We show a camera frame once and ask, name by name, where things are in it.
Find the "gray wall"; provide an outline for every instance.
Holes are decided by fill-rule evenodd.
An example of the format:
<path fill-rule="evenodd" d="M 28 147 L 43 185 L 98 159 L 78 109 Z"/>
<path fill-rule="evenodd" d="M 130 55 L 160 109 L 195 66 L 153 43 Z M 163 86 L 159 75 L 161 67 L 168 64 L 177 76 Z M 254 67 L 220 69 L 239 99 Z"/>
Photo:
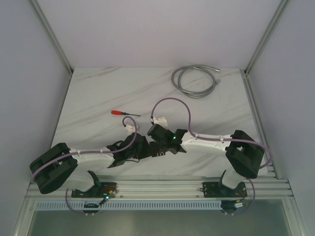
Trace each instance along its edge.
<path fill-rule="evenodd" d="M 38 0 L 73 67 L 245 69 L 280 0 Z"/>
<path fill-rule="evenodd" d="M 9 236 L 49 148 L 67 72 L 27 0 L 0 1 L 0 229 Z"/>
<path fill-rule="evenodd" d="M 291 1 L 251 77 L 277 171 L 315 235 L 315 1 Z"/>

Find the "robotic arm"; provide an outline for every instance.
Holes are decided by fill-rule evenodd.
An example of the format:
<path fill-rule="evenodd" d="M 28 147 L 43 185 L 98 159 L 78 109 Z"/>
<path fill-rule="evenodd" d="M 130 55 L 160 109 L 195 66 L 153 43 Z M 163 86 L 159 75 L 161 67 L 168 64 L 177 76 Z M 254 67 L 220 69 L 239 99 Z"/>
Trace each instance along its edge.
<path fill-rule="evenodd" d="M 256 178 L 264 155 L 264 149 L 259 146 L 223 141 L 223 139 L 230 138 L 253 141 L 243 131 L 236 130 L 233 135 L 224 136 L 198 134 L 199 137 L 221 140 L 221 142 L 206 141 L 193 137 L 185 129 L 171 132 L 165 118 L 153 120 L 153 126 L 148 131 L 148 135 L 154 141 L 148 142 L 145 136 L 132 133 L 124 141 L 115 142 L 106 148 L 110 151 L 120 150 L 130 144 L 134 134 L 136 137 L 132 145 L 113 154 L 103 154 L 104 149 L 93 154 L 80 154 L 80 151 L 68 148 L 65 143 L 57 144 L 31 163 L 32 173 L 63 154 L 74 152 L 78 154 L 70 155 L 47 166 L 36 175 L 34 181 L 42 194 L 51 193 L 58 188 L 70 188 L 88 193 L 93 197 L 100 188 L 100 182 L 95 172 L 104 168 L 117 167 L 131 158 L 141 160 L 147 157 L 162 156 L 168 151 L 173 154 L 202 151 L 226 156 L 230 161 L 232 167 L 223 172 L 218 183 L 220 191 L 224 194 L 236 189 L 244 179 Z"/>

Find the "gray hose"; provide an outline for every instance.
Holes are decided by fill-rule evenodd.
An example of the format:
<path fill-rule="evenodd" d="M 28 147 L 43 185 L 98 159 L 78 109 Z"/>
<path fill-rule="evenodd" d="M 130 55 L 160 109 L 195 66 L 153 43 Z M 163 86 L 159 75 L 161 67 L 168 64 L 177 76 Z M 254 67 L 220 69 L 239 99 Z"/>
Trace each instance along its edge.
<path fill-rule="evenodd" d="M 194 91 L 189 91 L 189 90 L 186 90 L 186 89 L 183 89 L 182 85 L 181 85 L 181 79 L 182 79 L 182 75 L 190 70 L 190 69 L 196 69 L 196 70 L 201 70 L 205 73 L 207 73 L 208 75 L 210 75 L 212 81 L 213 81 L 213 84 L 208 87 L 206 90 L 203 90 L 203 91 L 200 91 L 200 92 L 194 92 Z M 213 76 L 213 74 L 210 73 L 209 70 L 207 69 L 210 69 L 210 70 L 214 70 L 214 71 L 217 71 L 217 72 L 220 72 L 219 69 L 215 69 L 215 68 L 212 68 L 212 67 L 209 67 L 209 66 L 206 66 L 206 65 L 191 65 L 191 66 L 183 66 L 183 67 L 180 67 L 178 69 L 176 69 L 173 74 L 172 74 L 172 77 L 171 77 L 171 81 L 172 81 L 172 84 L 175 86 L 175 88 L 177 88 L 179 91 L 181 91 L 183 94 L 185 94 L 186 96 L 188 97 L 192 97 L 192 98 L 201 98 L 201 97 L 205 97 L 205 96 L 208 96 L 210 93 L 212 93 L 212 91 L 215 89 L 215 86 L 220 82 L 220 80 L 217 80 L 215 79 L 215 77 Z M 177 80 L 177 83 L 175 83 L 174 81 L 174 76 L 176 74 L 176 72 L 180 71 L 180 70 L 183 70 L 180 75 L 178 76 L 178 80 Z"/>

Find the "red screwdriver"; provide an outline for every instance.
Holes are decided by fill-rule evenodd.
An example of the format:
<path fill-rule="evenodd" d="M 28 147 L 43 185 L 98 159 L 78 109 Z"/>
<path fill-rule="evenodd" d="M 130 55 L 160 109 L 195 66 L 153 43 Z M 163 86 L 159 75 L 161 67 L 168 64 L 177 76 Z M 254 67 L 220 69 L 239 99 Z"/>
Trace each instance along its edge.
<path fill-rule="evenodd" d="M 126 112 L 121 112 L 121 111 L 112 111 L 112 114 L 113 115 L 124 115 L 124 116 L 130 115 L 130 116 L 138 116 L 138 117 L 140 117 L 140 115 L 129 114 L 129 113 L 126 113 Z"/>

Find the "white marble table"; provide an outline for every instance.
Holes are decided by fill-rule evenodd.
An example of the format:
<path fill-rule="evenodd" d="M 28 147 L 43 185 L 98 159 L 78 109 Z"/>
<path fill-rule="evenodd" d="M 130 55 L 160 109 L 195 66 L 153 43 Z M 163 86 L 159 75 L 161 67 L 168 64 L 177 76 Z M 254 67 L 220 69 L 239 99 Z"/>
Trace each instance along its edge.
<path fill-rule="evenodd" d="M 111 110 L 133 114 L 139 131 L 145 135 L 150 113 L 157 101 L 176 97 L 185 101 L 192 112 L 192 129 L 202 134 L 232 134 L 244 130 L 258 141 L 243 79 L 239 69 L 224 68 L 214 72 L 221 82 L 205 98 L 193 99 L 176 90 L 170 76 L 175 68 L 108 67 L 76 68 L 64 102 L 53 145 L 65 142 L 75 149 L 101 149 L 127 136 L 122 126 L 123 116 Z M 189 90 L 204 90 L 211 84 L 206 74 L 189 71 L 182 79 Z M 164 116 L 169 128 L 187 128 L 188 114 L 176 101 L 165 101 L 155 116 Z M 203 176 L 219 177 L 230 166 L 227 158 L 207 153 L 167 153 L 150 157 L 139 163 L 126 162 L 122 166 L 104 169 L 102 175 L 116 176 Z M 264 168 L 259 175 L 267 174 Z"/>

